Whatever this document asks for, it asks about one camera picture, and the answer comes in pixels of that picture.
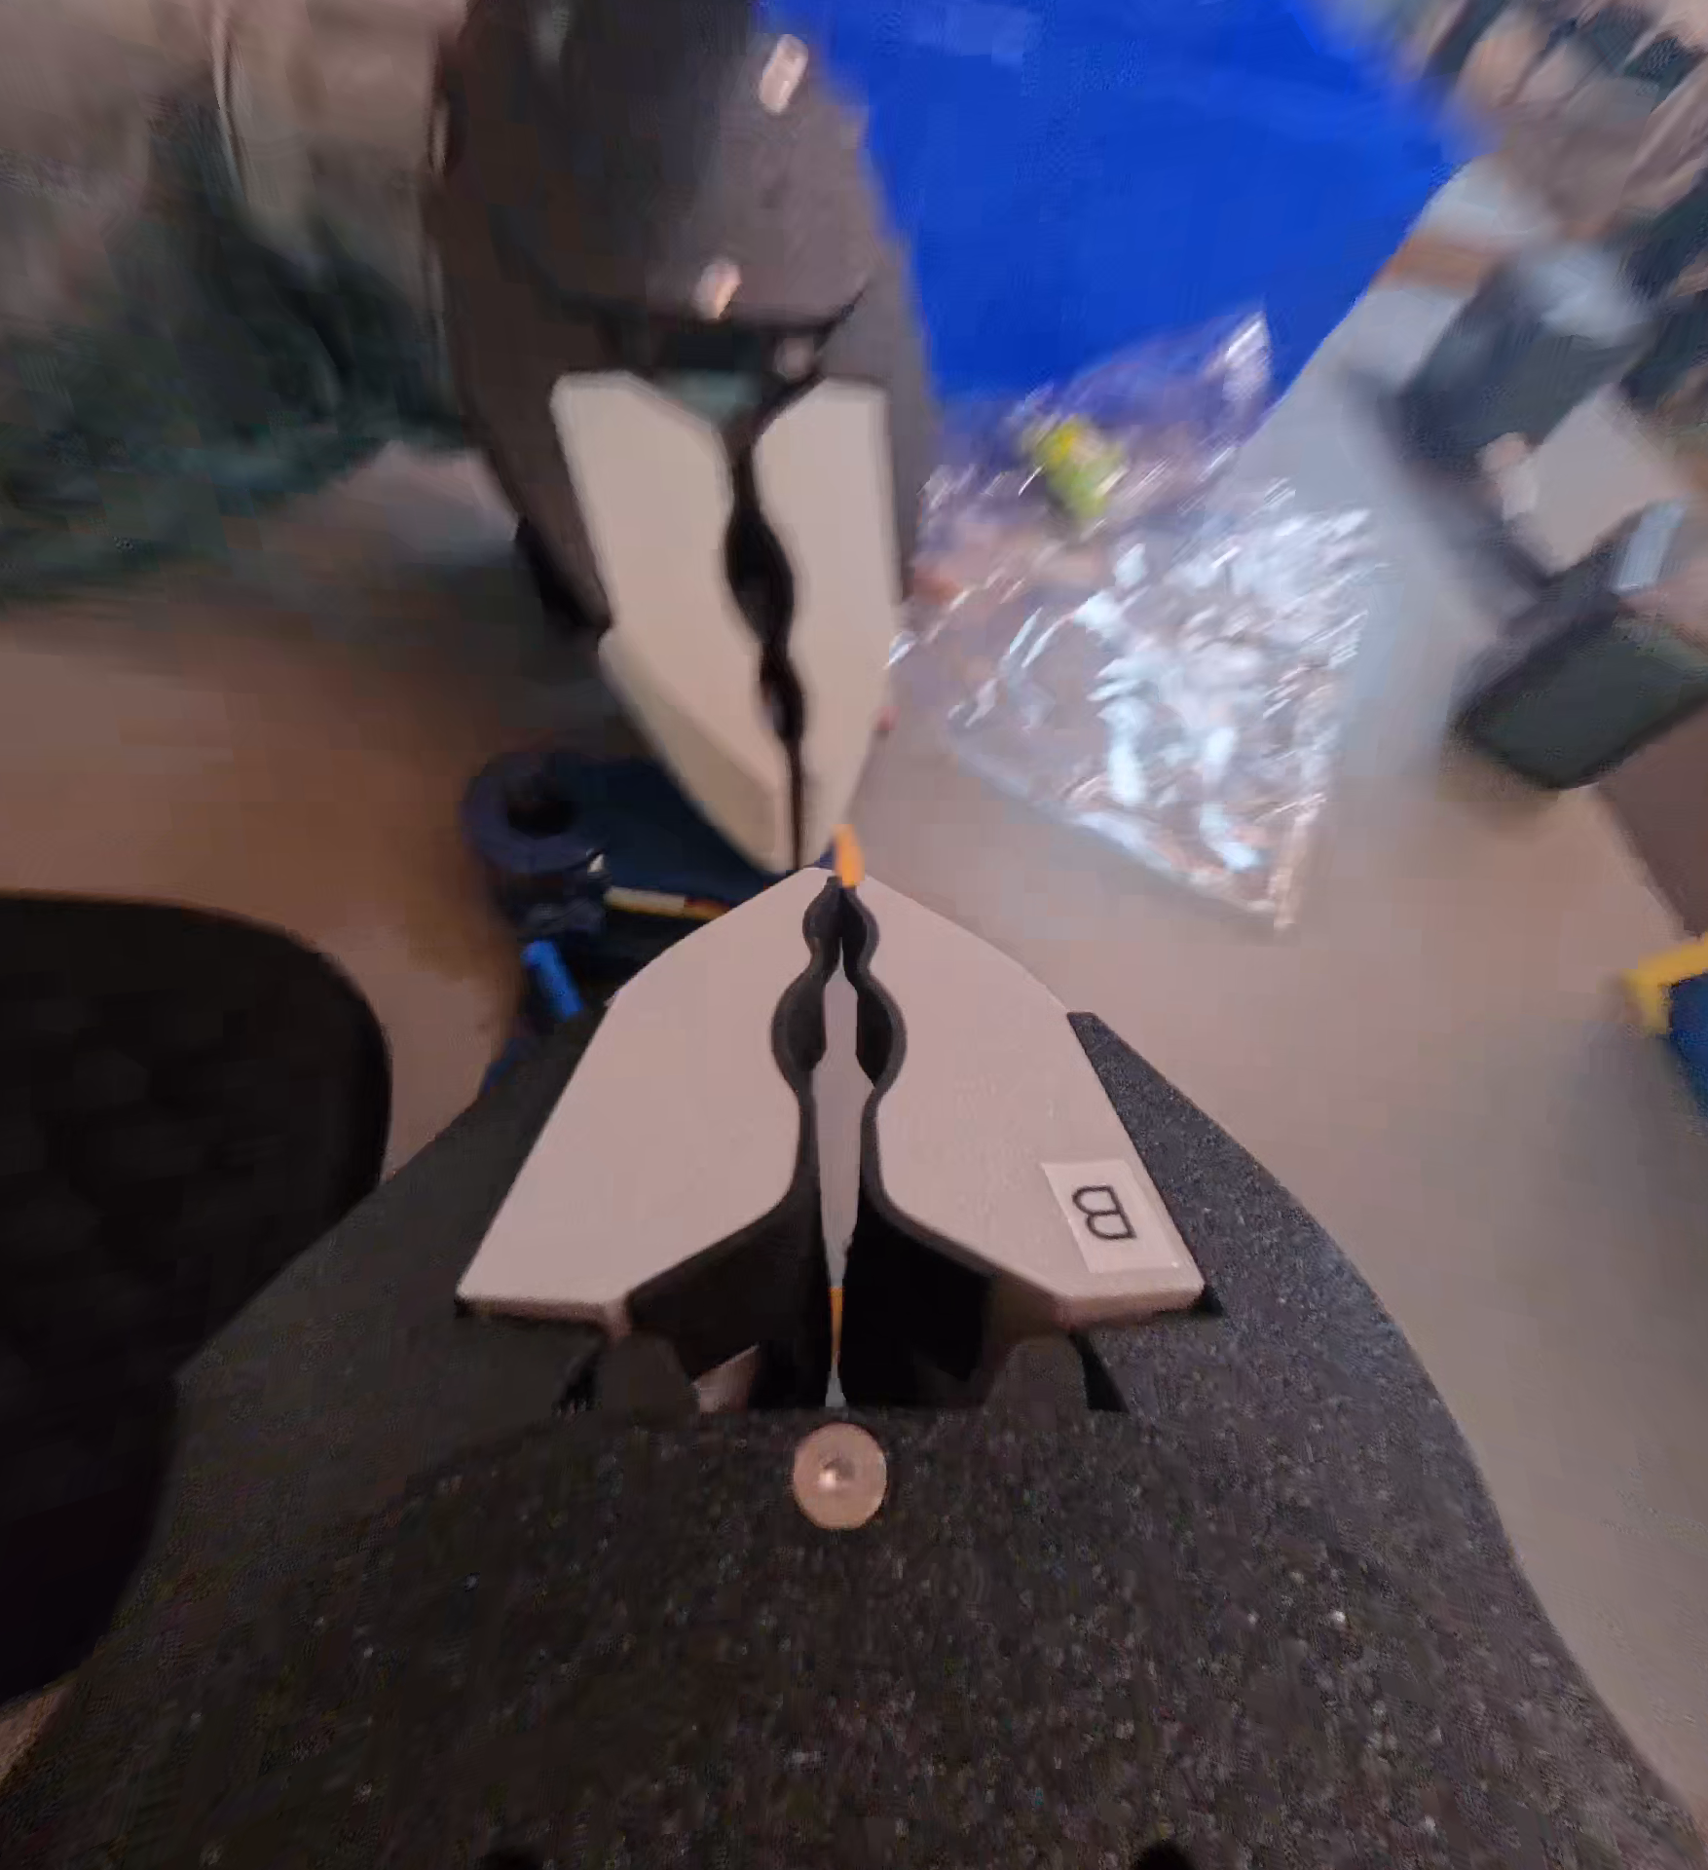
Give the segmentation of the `large clear plastic bag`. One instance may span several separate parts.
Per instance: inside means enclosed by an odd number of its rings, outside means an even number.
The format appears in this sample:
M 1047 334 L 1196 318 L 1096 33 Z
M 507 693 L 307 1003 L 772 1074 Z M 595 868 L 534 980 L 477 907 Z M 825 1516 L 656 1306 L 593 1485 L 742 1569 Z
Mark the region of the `large clear plastic bag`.
M 1239 465 L 1272 361 L 1249 306 L 949 404 L 892 681 L 1009 799 L 1286 927 L 1382 567 L 1365 508 Z

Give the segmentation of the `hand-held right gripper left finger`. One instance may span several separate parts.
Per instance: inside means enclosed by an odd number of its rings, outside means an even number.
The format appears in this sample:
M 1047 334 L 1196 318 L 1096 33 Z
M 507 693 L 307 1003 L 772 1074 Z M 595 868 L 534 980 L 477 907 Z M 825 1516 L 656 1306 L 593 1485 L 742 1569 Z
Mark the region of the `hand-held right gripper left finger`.
M 813 1074 L 839 880 L 801 870 L 613 997 L 462 1274 L 460 1306 L 672 1343 L 687 1377 L 756 1349 L 821 1390 L 833 1349 Z

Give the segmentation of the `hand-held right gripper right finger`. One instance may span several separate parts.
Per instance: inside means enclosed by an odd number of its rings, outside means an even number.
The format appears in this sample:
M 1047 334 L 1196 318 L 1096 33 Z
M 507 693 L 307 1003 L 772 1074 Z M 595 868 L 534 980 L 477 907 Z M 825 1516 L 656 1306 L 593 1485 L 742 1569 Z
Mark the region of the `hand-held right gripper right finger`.
M 1186 1237 L 1068 1007 L 905 893 L 843 891 L 866 1076 L 846 1390 L 986 1390 L 1031 1339 L 1194 1312 Z

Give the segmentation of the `black wrist rest cushion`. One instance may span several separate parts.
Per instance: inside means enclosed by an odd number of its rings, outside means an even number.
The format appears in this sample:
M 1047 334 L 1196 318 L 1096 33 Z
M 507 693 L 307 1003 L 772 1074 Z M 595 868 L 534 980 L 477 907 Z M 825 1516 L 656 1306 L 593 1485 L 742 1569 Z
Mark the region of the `black wrist rest cushion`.
M 375 1188 L 391 1094 L 281 929 L 0 893 L 0 1707 L 112 1624 L 183 1365 Z

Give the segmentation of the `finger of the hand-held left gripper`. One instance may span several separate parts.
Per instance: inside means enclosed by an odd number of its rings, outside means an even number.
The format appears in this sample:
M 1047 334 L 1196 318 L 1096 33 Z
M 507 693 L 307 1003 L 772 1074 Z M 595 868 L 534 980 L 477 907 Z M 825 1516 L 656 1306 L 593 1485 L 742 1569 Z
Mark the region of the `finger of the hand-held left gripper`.
M 629 371 L 558 379 L 550 408 L 609 603 L 597 658 L 689 803 L 754 866 L 797 868 L 791 766 L 727 577 L 727 442 Z
M 758 858 L 813 862 L 860 789 L 890 689 L 899 622 L 899 550 L 886 394 L 821 379 L 776 412 L 750 451 L 754 506 L 790 573 L 786 652 L 801 699 L 801 825 L 793 766 L 752 703 L 770 754 L 772 829 Z

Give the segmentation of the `black box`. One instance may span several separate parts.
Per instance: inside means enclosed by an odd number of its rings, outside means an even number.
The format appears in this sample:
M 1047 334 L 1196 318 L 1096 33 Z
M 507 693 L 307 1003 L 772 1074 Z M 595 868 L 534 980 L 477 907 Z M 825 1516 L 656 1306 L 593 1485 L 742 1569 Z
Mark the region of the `black box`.
M 1451 736 L 1541 791 L 1598 781 L 1708 707 L 1708 512 L 1645 504 L 1553 573 L 1471 669 Z

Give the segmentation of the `blue plastic bin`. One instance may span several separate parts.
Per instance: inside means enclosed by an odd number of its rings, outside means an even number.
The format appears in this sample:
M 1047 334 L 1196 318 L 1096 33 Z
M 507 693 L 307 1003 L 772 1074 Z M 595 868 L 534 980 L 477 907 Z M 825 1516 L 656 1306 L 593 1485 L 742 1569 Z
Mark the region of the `blue plastic bin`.
M 1469 153 L 1327 4 L 758 9 L 864 117 L 947 404 L 1247 312 L 1278 398 Z

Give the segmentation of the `person's grey jacket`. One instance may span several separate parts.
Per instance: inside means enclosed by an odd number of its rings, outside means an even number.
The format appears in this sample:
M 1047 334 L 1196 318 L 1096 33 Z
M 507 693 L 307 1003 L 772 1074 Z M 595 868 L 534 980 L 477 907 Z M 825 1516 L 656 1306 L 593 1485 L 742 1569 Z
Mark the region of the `person's grey jacket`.
M 128 178 L 0 145 L 0 603 L 220 556 L 224 522 L 385 447 L 464 446 L 397 282 L 328 226 L 265 239 L 195 102 L 144 153 Z

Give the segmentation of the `dark blue toy brick model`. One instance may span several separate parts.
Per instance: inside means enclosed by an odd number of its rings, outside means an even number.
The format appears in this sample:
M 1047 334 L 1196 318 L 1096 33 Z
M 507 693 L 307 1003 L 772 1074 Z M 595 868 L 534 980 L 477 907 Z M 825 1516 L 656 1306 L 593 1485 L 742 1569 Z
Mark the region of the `dark blue toy brick model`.
M 786 1039 L 790 988 L 744 986 L 742 950 L 719 964 L 709 935 L 782 876 L 744 858 L 654 760 L 503 756 L 468 783 L 462 827 L 519 960 L 515 1035 L 487 1090 L 595 1015 L 613 1015 L 636 1052 L 666 1043 L 693 996 L 699 1037 L 727 1047 L 738 1043 L 731 1025 L 762 1003 L 778 1078 L 813 1100 L 829 1049 L 825 990 L 803 986 L 799 1037 Z

